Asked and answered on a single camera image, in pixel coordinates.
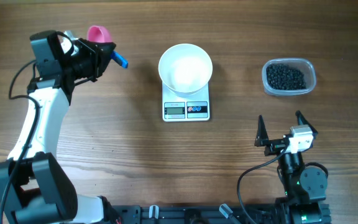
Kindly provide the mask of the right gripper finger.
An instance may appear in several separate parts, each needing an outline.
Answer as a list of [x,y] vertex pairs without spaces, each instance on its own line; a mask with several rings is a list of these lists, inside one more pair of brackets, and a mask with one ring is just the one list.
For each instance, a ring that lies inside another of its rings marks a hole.
[[267,145],[269,145],[269,136],[267,134],[264,119],[263,119],[262,115],[259,115],[258,127],[257,127],[257,133],[256,133],[256,137],[255,137],[254,146],[262,147],[262,146],[267,146]]
[[313,133],[313,136],[316,137],[318,135],[318,131],[306,120],[300,110],[296,111],[295,116],[298,121],[298,125],[308,125]]

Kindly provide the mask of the pink scoop with blue handle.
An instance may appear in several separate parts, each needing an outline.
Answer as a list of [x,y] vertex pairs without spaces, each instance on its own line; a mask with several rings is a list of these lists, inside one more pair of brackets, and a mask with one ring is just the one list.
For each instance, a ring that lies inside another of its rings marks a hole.
[[[110,43],[112,42],[112,35],[107,30],[107,28],[103,26],[91,26],[87,32],[87,39],[91,42]],[[110,57],[122,68],[128,68],[128,61],[116,51],[112,51],[110,53]]]

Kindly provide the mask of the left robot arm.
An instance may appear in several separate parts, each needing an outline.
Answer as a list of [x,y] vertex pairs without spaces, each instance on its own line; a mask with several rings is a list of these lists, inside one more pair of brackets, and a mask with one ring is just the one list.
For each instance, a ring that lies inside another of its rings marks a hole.
[[16,145],[0,162],[0,223],[120,223],[105,197],[79,195],[56,159],[74,88],[95,82],[116,46],[62,32],[34,35],[30,43],[35,58],[24,95],[29,107]]

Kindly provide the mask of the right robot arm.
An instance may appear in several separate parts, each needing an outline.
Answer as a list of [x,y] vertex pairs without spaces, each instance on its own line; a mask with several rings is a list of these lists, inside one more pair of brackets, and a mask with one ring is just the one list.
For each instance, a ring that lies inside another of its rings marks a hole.
[[317,162],[305,163],[302,154],[313,147],[317,130],[300,111],[298,124],[280,139],[269,139],[262,116],[258,118],[255,146],[264,147],[265,156],[275,156],[277,172],[285,196],[266,208],[258,208],[258,223],[331,223],[326,200],[329,172]]

